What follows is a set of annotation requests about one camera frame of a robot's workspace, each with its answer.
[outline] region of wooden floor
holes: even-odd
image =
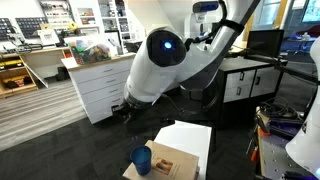
[[[0,151],[85,117],[70,80],[0,99]]]

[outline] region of gray carpet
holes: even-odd
[[[289,63],[289,67],[311,72],[310,65]],[[289,75],[283,77],[278,96],[288,99],[297,110],[303,110],[314,86]],[[197,109],[199,102],[174,96],[179,106]],[[145,119],[179,118],[166,100],[155,104]],[[118,119],[107,119],[95,126],[88,118],[46,133],[0,152],[1,179],[121,179],[128,167],[133,147],[153,140],[158,129],[138,134],[125,134]],[[245,150],[249,142],[249,128],[218,131],[217,150],[209,155],[207,179],[252,179],[255,164]]]

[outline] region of white table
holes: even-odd
[[[175,121],[174,125],[162,128],[155,142],[199,156],[198,179],[206,179],[210,147],[211,127]]]

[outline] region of clear plastic bag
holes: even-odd
[[[77,64],[89,64],[111,59],[110,45],[103,36],[83,36],[66,41]]]

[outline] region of floor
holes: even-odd
[[[289,52],[287,59],[291,62],[314,63],[309,54],[311,45],[311,42],[307,44],[305,48],[305,53],[299,52],[297,54],[294,54],[295,51],[299,49],[299,42],[288,41],[286,39],[283,39],[280,51]]]
[[[86,117],[70,80],[0,100],[0,151]]]
[[[288,66],[308,73],[314,69],[312,64],[291,62]],[[288,99],[297,110],[303,110],[314,88],[290,75],[284,75],[278,96]],[[180,107],[200,107],[199,102],[186,100],[179,95],[173,98]],[[165,99],[149,109],[143,118],[151,120],[163,117],[181,118]],[[252,179],[255,164],[245,155],[249,128],[218,131],[217,150],[208,158],[207,179]],[[121,179],[130,163],[129,152],[146,140],[153,140],[158,129],[149,129],[137,134],[137,137],[125,132],[125,127],[117,118],[94,126],[88,118],[82,118],[0,152],[0,177],[5,180]]]

